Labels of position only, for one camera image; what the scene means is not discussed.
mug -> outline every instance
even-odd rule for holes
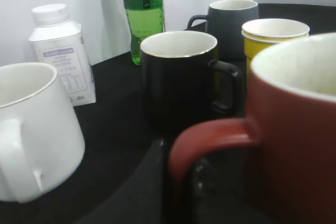
[[[265,48],[287,40],[308,37],[308,25],[281,18],[263,18],[246,22],[242,25],[241,34],[245,42],[247,71],[253,57]]]
[[[246,148],[247,200],[279,223],[336,223],[336,33],[284,42],[251,63],[247,115],[205,122],[173,145],[179,188],[200,157]]]
[[[206,20],[205,31],[218,39],[219,59],[244,60],[243,23],[259,18],[259,6],[250,0],[223,0],[211,3],[207,15],[195,15],[189,20],[187,30],[194,21]]]
[[[0,67],[0,200],[34,200],[80,164],[83,135],[57,70],[45,63]]]
[[[240,70],[216,60],[217,39],[198,31],[171,31],[141,45],[142,98],[149,122],[162,130],[183,130],[209,119],[211,110],[232,115],[242,105]],[[214,71],[230,76],[234,102],[216,102]]]

dark gray mug handle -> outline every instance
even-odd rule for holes
[[[225,106],[218,101],[213,103],[213,110],[223,115],[233,115],[244,104],[244,79],[242,72],[235,65],[219,61],[212,60],[209,63],[211,69],[225,73],[230,76],[233,83],[232,105],[231,107]]]
[[[190,30],[191,27],[193,26],[193,23],[198,20],[198,19],[204,19],[204,20],[207,20],[208,19],[208,16],[207,15],[195,15],[195,16],[192,16],[190,19],[189,19],[189,22],[188,22],[188,26],[187,26],[187,30]]]

black tablecloth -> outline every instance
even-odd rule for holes
[[[260,4],[260,17],[296,19],[308,24],[311,34],[336,31],[336,7]],[[166,151],[154,140],[164,137],[169,145],[175,136],[163,136],[146,123],[140,102],[140,68],[129,54],[93,66],[93,74],[97,103],[75,108],[86,140],[81,165],[61,186],[37,200],[0,202],[1,224],[165,222],[160,209],[165,207],[162,157]],[[216,153],[200,163],[208,169],[192,173],[190,221],[251,223],[257,214],[241,201],[240,151]],[[200,181],[205,191],[197,187]],[[268,221],[259,215],[257,219]]]

bottle cap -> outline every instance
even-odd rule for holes
[[[38,26],[54,25],[70,20],[68,8],[65,4],[43,5],[31,11],[35,24]]]

white plastic bottle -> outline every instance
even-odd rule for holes
[[[56,67],[73,106],[96,102],[96,92],[81,25],[65,4],[32,10],[37,25],[29,38],[36,58]]]

